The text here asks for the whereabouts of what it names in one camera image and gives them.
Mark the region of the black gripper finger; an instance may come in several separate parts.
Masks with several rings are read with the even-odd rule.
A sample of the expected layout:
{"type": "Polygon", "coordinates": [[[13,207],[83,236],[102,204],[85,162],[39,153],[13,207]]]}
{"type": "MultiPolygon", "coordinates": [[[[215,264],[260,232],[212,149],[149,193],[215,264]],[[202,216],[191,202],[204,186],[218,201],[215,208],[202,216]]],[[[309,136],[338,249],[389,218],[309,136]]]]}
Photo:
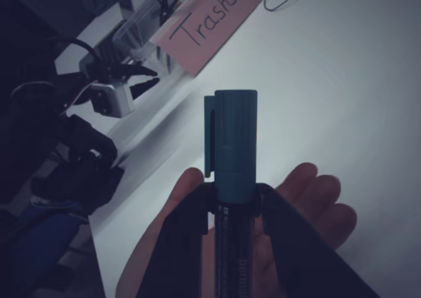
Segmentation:
{"type": "Polygon", "coordinates": [[[166,217],[138,289],[139,298],[200,297],[202,237],[216,204],[213,183],[202,183],[166,217]]]}
{"type": "Polygon", "coordinates": [[[277,278],[287,297],[378,296],[274,188],[259,183],[256,190],[277,278]]]}

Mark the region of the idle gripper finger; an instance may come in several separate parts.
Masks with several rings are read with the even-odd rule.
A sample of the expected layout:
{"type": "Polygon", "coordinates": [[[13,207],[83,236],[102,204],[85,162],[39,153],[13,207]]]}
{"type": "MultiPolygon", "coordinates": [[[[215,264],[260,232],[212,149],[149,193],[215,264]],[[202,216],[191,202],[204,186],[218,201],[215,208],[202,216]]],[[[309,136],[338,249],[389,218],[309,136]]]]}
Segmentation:
{"type": "Polygon", "coordinates": [[[128,65],[126,70],[128,71],[127,76],[157,76],[156,71],[141,65],[128,65]]]}
{"type": "Polygon", "coordinates": [[[153,78],[146,82],[130,86],[132,97],[139,97],[160,82],[160,78],[153,78]]]}

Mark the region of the person's left hand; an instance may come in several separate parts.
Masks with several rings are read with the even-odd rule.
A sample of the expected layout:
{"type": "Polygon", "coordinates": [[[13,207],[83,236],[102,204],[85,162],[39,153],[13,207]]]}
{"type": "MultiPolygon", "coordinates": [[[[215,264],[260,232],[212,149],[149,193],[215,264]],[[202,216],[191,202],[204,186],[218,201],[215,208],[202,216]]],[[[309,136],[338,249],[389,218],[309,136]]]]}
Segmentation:
{"type": "MultiPolygon", "coordinates": [[[[203,173],[197,168],[188,168],[179,177],[163,208],[130,255],[118,281],[116,297],[137,295],[165,218],[203,181],[203,173]]],[[[313,225],[332,249],[344,244],[355,229],[355,210],[337,201],[341,192],[340,181],[332,175],[319,175],[313,163],[296,166],[276,191],[313,225]]],[[[253,250],[253,297],[283,297],[272,246],[264,234],[261,218],[255,220],[253,250]]]]}

